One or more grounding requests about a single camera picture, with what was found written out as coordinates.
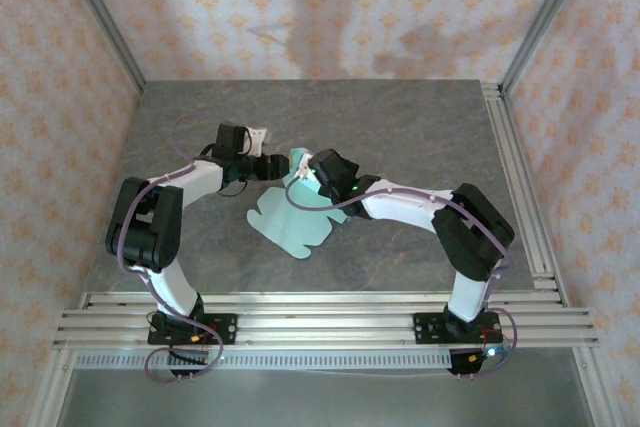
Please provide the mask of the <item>pale green paper box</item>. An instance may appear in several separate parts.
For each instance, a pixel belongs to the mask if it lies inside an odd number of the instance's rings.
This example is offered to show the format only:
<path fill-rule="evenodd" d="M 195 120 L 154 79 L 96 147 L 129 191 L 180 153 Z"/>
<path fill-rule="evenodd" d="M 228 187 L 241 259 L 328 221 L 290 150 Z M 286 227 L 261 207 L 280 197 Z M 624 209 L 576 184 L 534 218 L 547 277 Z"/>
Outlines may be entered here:
<path fill-rule="evenodd" d="M 292 206 L 285 196 L 286 187 L 295 177 L 302 161 L 312 153 L 305 148 L 290 151 L 290 172 L 282 187 L 268 188 L 258 199 L 257 207 L 247 211 L 249 225 L 269 241 L 296 259 L 308 258 L 312 247 L 320 246 L 335 224 L 343 224 L 347 215 L 339 209 L 310 212 Z"/>

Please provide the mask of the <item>black left controller board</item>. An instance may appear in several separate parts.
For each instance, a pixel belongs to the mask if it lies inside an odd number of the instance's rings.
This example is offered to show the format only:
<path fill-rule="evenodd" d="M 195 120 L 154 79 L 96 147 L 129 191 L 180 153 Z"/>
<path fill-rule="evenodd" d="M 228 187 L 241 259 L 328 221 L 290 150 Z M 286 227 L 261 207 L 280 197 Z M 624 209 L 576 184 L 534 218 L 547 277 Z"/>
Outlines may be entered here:
<path fill-rule="evenodd" d="M 191 378 L 204 375 L 209 369 L 208 353 L 204 350 L 193 351 L 188 349 L 168 348 L 172 366 L 171 374 L 176 378 Z"/>

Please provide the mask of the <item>black controller board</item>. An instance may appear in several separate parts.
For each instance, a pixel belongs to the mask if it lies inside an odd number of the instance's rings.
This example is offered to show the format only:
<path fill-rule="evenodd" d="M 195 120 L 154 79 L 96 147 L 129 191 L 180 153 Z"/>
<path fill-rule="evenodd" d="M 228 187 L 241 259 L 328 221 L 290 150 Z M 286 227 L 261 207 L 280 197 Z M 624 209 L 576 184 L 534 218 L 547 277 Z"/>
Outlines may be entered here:
<path fill-rule="evenodd" d="M 191 378 L 204 375 L 209 369 L 208 353 L 204 350 L 193 351 L 188 349 L 168 348 L 172 366 L 171 374 L 176 378 Z"/>
<path fill-rule="evenodd" d="M 476 379 L 499 371 L 509 355 L 509 350 L 498 347 L 451 350 L 447 371 L 457 379 Z"/>

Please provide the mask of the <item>black right controller board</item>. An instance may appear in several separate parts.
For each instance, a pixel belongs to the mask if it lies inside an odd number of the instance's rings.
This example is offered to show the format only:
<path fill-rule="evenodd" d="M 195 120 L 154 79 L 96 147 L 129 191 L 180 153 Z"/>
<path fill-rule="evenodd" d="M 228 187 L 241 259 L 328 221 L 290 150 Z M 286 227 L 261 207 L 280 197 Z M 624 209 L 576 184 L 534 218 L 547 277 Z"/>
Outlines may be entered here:
<path fill-rule="evenodd" d="M 451 350 L 447 371 L 457 379 L 476 379 L 499 371 L 509 355 L 509 350 L 498 347 Z"/>

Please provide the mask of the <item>aluminium rail base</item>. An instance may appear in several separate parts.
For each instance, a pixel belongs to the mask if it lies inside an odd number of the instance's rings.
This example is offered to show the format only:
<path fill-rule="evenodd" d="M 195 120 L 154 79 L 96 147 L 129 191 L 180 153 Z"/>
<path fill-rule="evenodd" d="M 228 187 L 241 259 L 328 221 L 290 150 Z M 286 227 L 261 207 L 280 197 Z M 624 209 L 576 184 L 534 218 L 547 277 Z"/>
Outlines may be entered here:
<path fill-rule="evenodd" d="M 235 313 L 234 349 L 409 349 L 413 316 L 439 312 L 445 293 L 229 293 L 203 297 L 208 312 Z M 505 335 L 523 348 L 598 345 L 586 308 L 568 307 L 554 290 L 497 292 Z M 63 313 L 54 344 L 60 348 L 146 346 L 152 298 L 142 293 L 91 293 L 76 310 Z"/>

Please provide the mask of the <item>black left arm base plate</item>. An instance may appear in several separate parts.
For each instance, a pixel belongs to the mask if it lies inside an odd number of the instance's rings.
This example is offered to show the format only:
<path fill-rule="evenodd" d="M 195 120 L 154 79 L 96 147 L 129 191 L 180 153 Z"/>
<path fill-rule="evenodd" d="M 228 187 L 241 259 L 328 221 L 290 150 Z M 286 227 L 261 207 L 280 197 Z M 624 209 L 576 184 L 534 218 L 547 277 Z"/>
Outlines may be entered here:
<path fill-rule="evenodd" d="M 197 322 L 214 330 L 224 345 L 234 345 L 238 316 L 236 314 L 204 313 Z M 216 338 L 207 330 L 157 311 L 147 316 L 149 331 L 147 343 L 157 346 L 217 345 Z"/>

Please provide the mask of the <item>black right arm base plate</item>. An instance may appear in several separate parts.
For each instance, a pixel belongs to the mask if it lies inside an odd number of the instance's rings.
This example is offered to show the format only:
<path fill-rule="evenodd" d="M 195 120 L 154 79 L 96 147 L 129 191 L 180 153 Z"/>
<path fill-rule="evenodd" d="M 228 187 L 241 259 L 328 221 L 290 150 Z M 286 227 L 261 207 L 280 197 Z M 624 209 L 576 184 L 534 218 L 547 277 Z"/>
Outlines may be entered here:
<path fill-rule="evenodd" d="M 498 344 L 504 340 L 499 316 L 481 311 L 472 322 L 464 322 L 448 311 L 415 313 L 413 332 L 417 344 Z"/>

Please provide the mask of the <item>aluminium side rail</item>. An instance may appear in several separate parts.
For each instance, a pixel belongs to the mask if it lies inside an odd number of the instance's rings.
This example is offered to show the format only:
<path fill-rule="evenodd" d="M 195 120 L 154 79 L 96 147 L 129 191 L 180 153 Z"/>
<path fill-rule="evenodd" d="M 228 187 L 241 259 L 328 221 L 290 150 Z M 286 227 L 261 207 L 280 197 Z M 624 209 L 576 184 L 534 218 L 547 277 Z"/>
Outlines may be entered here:
<path fill-rule="evenodd" d="M 495 83 L 482 83 L 482 94 L 515 209 L 520 238 L 536 290 L 554 292 L 567 306 L 564 282 L 507 100 Z"/>

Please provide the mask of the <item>aluminium frame post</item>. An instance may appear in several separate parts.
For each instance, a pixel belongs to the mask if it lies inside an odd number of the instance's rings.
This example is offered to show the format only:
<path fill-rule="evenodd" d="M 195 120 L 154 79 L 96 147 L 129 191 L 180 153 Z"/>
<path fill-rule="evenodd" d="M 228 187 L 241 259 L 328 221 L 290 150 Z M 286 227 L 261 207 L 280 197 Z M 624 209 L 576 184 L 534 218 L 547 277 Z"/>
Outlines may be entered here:
<path fill-rule="evenodd" d="M 502 81 L 498 83 L 498 90 L 502 97 L 508 96 L 514 90 L 527 63 L 534 54 L 552 21 L 555 19 L 564 1 L 565 0 L 543 0 L 540 7 L 536 10 L 534 18 L 510 62 Z"/>
<path fill-rule="evenodd" d="M 142 94 L 146 87 L 145 76 L 134 58 L 134 55 L 114 20 L 105 0 L 84 0 L 84 2 L 93 14 L 112 50 L 119 58 L 135 89 Z"/>

